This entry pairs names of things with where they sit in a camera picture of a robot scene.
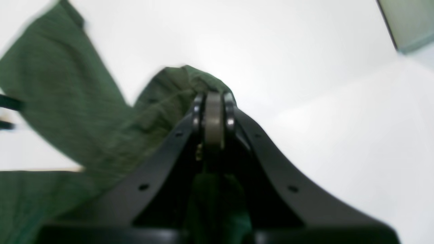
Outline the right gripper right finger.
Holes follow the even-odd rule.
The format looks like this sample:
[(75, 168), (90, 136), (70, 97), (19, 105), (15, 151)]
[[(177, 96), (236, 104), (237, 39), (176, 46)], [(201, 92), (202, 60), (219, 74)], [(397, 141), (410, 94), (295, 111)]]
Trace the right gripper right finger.
[(251, 117), (223, 95), (227, 159), (252, 230), (244, 244), (398, 244), (387, 224), (339, 200), (296, 168)]

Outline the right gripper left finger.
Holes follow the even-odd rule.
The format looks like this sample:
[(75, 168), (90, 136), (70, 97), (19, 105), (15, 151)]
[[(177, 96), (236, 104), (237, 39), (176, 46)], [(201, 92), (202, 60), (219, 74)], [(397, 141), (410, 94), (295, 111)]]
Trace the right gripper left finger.
[(48, 221), (39, 244), (192, 244), (192, 184), (223, 143), (223, 99), (199, 94), (158, 150), (115, 187)]

